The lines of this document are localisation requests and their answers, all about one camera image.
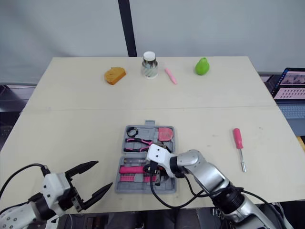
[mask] table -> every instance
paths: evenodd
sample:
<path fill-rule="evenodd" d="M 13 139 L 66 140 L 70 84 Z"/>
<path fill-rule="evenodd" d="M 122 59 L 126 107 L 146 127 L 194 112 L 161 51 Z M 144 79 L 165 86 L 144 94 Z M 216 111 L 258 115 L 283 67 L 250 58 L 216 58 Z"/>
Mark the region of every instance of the table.
<path fill-rule="evenodd" d="M 157 125 L 175 127 L 177 153 L 198 149 L 236 186 L 270 202 L 304 199 L 305 154 L 249 59 L 208 57 L 211 70 L 205 76 L 193 73 L 197 60 L 158 58 L 160 75 L 146 80 L 140 76 L 141 58 L 54 58 L 0 153 L 1 185 L 14 171 L 33 162 L 63 172 L 99 160 L 73 179 L 87 199 L 115 181 L 125 126 L 155 120 Z M 165 63 L 178 85 L 162 72 Z M 113 66 L 125 67 L 127 75 L 110 86 L 102 75 Z M 136 96 L 137 88 L 141 93 Z M 241 172 L 232 136 L 235 127 L 244 138 L 247 173 Z M 37 168 L 19 174 L 4 192 L 0 208 L 25 201 L 40 190 L 41 181 Z M 193 178 L 191 182 L 198 191 Z M 179 205 L 191 194 L 186 182 L 179 179 L 175 194 L 160 197 Z M 209 198 L 201 198 L 188 208 L 210 206 Z M 164 208 L 150 194 L 116 194 L 112 187 L 85 212 Z"/>

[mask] black pole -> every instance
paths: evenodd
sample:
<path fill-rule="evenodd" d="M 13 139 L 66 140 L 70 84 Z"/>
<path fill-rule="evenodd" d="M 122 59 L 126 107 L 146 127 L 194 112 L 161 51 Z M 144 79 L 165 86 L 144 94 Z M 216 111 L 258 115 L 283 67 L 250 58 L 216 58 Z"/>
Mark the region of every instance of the black pole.
<path fill-rule="evenodd" d="M 128 56 L 137 56 L 129 0 L 118 0 Z"/>

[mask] orange sponge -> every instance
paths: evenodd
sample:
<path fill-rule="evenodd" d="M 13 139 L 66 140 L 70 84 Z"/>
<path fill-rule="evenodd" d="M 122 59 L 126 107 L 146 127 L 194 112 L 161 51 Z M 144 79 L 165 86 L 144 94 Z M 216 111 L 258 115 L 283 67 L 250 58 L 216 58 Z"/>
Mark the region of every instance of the orange sponge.
<path fill-rule="evenodd" d="M 105 73 L 104 78 L 111 85 L 115 85 L 125 75 L 125 69 L 121 67 L 113 67 Z"/>

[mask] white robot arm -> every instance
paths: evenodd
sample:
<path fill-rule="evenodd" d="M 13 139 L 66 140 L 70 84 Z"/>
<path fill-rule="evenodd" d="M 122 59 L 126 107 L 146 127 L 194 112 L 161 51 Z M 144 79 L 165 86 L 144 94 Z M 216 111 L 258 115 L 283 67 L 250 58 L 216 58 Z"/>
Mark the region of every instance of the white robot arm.
<path fill-rule="evenodd" d="M 100 200 L 112 183 L 92 194 L 92 198 L 83 202 L 76 188 L 72 185 L 72 176 L 81 174 L 98 161 L 80 164 L 65 173 L 44 174 L 41 193 L 32 196 L 21 206 L 11 207 L 0 213 L 1 229 L 22 229 L 30 224 L 41 225 L 55 215 L 65 214 L 65 210 L 74 206 L 78 212 L 86 210 Z"/>
<path fill-rule="evenodd" d="M 216 166 L 206 162 L 198 150 L 189 150 L 176 156 L 165 148 L 152 144 L 146 159 L 164 167 L 169 177 L 181 178 L 184 173 L 192 174 L 207 194 L 219 190 L 219 193 L 210 198 L 236 228 L 276 229 L 266 215 L 247 196 L 241 194 L 240 189 L 235 188 Z"/>

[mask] toolbox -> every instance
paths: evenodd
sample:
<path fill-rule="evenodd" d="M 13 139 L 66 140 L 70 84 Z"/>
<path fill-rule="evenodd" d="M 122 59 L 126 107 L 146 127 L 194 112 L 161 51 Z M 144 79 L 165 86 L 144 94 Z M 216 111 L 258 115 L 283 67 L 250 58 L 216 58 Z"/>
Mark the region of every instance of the toolbox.
<path fill-rule="evenodd" d="M 158 126 L 152 120 L 146 120 L 145 125 L 126 126 L 122 145 L 124 156 L 119 161 L 115 192 L 151 193 L 150 175 L 143 171 L 143 167 L 149 163 L 149 161 L 146 161 L 146 155 L 152 143 L 163 144 L 171 153 L 174 153 L 174 127 Z M 156 193 L 169 194 L 176 192 L 176 179 L 168 177 L 165 170 L 159 170 L 156 175 L 153 175 L 152 181 Z"/>

